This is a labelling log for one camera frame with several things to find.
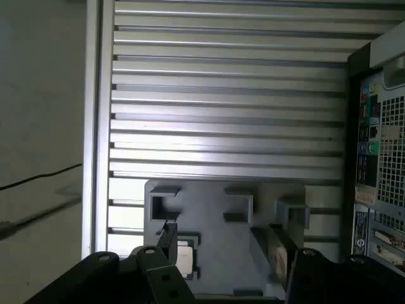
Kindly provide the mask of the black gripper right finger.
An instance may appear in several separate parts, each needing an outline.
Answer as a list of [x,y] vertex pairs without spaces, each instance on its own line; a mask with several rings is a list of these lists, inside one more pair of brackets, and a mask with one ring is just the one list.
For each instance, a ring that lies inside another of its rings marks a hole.
[[268,254],[282,268],[285,290],[270,303],[404,303],[404,277],[370,257],[334,263],[318,250],[298,248],[277,224],[268,227]]

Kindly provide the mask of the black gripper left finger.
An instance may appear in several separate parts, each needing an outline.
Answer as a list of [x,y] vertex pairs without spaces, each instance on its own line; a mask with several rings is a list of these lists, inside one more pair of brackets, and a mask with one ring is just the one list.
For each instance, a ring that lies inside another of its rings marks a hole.
[[31,297],[29,303],[193,303],[177,269],[177,224],[163,224],[155,246],[140,246],[125,259],[89,255]]

